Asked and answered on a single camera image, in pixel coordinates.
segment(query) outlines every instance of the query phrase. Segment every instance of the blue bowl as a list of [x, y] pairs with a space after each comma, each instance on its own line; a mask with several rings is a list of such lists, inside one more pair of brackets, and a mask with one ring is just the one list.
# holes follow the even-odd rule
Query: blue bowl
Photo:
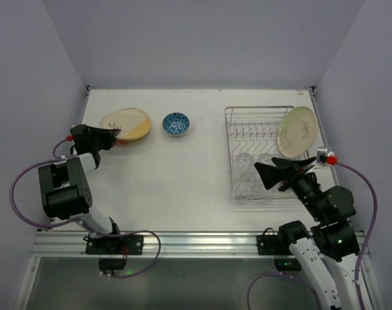
[[190, 127], [189, 118], [182, 113], [171, 113], [163, 119], [163, 128], [173, 137], [180, 137]]

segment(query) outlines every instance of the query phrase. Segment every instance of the gray wall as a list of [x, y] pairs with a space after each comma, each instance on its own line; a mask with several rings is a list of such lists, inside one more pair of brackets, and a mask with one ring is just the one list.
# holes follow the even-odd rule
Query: gray wall
[[[369, 248], [392, 309], [392, 0], [367, 0], [316, 89], [330, 143], [341, 161], [366, 173], [379, 212]], [[355, 194], [356, 226], [367, 229], [372, 198], [354, 174], [336, 169]]]
[[318, 83], [364, 0], [43, 0], [77, 71], [100, 87]]
[[[51, 158], [52, 147], [79, 121], [83, 83], [39, 0], [0, 0], [0, 309], [11, 309], [35, 228], [8, 202], [12, 178]], [[17, 191], [21, 210], [43, 220], [37, 174]]]

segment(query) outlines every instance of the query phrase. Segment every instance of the dish rack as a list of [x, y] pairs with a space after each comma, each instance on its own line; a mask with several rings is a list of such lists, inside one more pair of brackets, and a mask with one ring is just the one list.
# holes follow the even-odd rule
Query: dish rack
[[[289, 189], [279, 192], [278, 186], [266, 190], [254, 168], [257, 161], [274, 165], [272, 157], [285, 158], [278, 147], [279, 127], [292, 106], [227, 107], [225, 120], [231, 169], [233, 198], [253, 200], [294, 198]], [[293, 158], [304, 160], [309, 153]]]

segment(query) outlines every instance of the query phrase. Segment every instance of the metal frame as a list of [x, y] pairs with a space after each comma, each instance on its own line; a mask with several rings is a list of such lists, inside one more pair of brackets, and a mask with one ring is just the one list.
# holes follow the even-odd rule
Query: metal frame
[[[320, 122], [315, 96], [310, 90], [309, 94], [315, 109], [316, 118], [326, 144], [326, 136]], [[333, 178], [338, 184], [335, 168], [331, 167]], [[262, 232], [157, 232], [161, 239], [160, 258], [221, 258], [221, 259], [275, 259], [294, 258], [294, 256], [259, 256], [256, 247], [256, 236]], [[26, 309], [32, 288], [36, 279], [39, 263], [42, 258], [91, 258], [119, 257], [117, 255], [86, 255], [85, 232], [50, 231], [36, 234], [31, 257], [26, 268], [21, 290], [15, 303], [15, 310]], [[364, 234], [356, 234], [361, 246]], [[152, 258], [156, 254], [158, 243], [155, 237], [145, 235], [143, 254], [134, 259]], [[371, 301], [375, 309], [385, 309], [385, 303], [380, 294], [380, 288], [372, 268], [369, 251], [364, 254], [362, 260], [362, 274], [366, 281]]]
[[[158, 232], [161, 240], [160, 258], [294, 258], [294, 256], [258, 255], [256, 236], [262, 232]], [[38, 232], [32, 248], [34, 257], [65, 258], [121, 258], [121, 255], [86, 255], [85, 232]], [[134, 258], [152, 258], [158, 242], [150, 234], [143, 234], [143, 254]], [[360, 246], [362, 233], [357, 234]]]

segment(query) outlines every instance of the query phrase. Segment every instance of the white table surface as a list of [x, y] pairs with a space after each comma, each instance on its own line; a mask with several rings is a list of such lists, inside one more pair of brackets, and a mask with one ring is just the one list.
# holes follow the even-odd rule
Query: white table surface
[[[140, 144], [101, 151], [99, 169], [87, 174], [94, 207], [122, 231], [262, 231], [294, 220], [314, 226], [298, 200], [233, 200], [224, 110], [251, 105], [313, 109], [309, 92], [297, 90], [92, 90], [84, 124], [98, 127], [104, 115], [127, 107], [144, 110], [152, 122]], [[180, 138], [161, 126], [171, 112], [190, 118], [190, 129]], [[309, 154], [322, 145], [318, 132]], [[335, 184], [330, 169], [317, 176], [322, 190]], [[70, 224], [56, 230], [82, 228]]]

